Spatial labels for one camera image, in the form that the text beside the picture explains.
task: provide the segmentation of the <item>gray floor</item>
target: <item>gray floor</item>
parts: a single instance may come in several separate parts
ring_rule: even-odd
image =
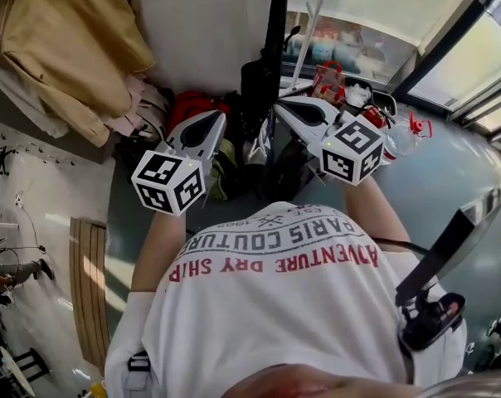
[[[407,114],[407,111],[407,107],[400,105],[399,112]],[[425,118],[420,111],[415,112]],[[501,183],[500,154],[484,138],[443,119],[430,119],[434,137],[423,140],[410,157],[381,167],[374,175],[412,241],[428,248],[460,206]],[[281,138],[285,132],[279,129],[277,134]],[[344,209],[340,184],[324,186],[313,180],[294,200],[294,203],[309,202]],[[252,195],[229,202],[208,201],[203,210],[194,206],[188,211],[187,225],[190,230],[199,231],[245,218],[268,204]],[[117,276],[106,270],[105,275],[108,288],[123,300],[129,291],[123,278],[132,275],[131,263],[138,255],[151,216],[152,212],[141,207],[134,189],[117,167],[109,204],[107,254],[124,262],[124,272]],[[486,329],[501,314],[501,211],[468,258],[441,283],[468,299],[465,317],[469,340],[476,342],[476,352],[467,361],[467,366],[472,367],[486,341]],[[108,315],[113,332],[120,311],[109,306]]]

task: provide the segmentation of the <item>white sleeve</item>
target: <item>white sleeve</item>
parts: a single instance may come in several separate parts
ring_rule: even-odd
[[[154,292],[132,292],[127,298],[124,314],[112,337],[105,362],[107,396],[124,396],[124,379],[129,374],[129,359],[143,350],[142,335]]]
[[[384,252],[384,254],[396,273],[398,283],[418,265],[418,258],[411,252]],[[446,294],[438,283],[438,279],[434,278],[434,280],[437,283],[430,290],[430,300],[440,299]],[[467,336],[466,321],[463,320],[454,332],[450,329],[437,341],[442,360],[439,361],[438,381],[451,379],[459,374],[465,358]]]

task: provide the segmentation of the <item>white t-shirt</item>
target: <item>white t-shirt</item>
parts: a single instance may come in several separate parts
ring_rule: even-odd
[[[408,252],[383,253],[326,206],[282,202],[207,228],[182,248],[154,296],[129,296],[107,388],[121,386],[124,361],[142,347],[168,398],[219,398],[289,363],[419,386],[451,378],[462,366],[464,324],[413,356],[414,372],[398,343],[395,287],[417,262]],[[439,286],[432,293],[444,294]]]

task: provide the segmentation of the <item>shoe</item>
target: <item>shoe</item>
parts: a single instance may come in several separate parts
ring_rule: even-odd
[[[50,268],[46,260],[44,258],[40,258],[39,262],[41,263],[41,269],[46,273],[46,275],[50,278],[50,280],[53,280],[55,278],[55,273],[53,270]]]

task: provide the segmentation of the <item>person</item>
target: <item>person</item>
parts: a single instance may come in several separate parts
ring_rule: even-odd
[[[348,215],[276,202],[186,243],[185,218],[156,213],[109,347],[108,395],[408,398],[456,376],[465,323],[425,351],[401,346],[395,287],[418,260],[371,237],[409,235],[371,177],[343,195]]]
[[[38,279],[41,272],[44,272],[51,280],[55,278],[53,270],[43,258],[27,264],[0,264],[0,294],[17,284],[26,282],[32,275],[34,279]]]

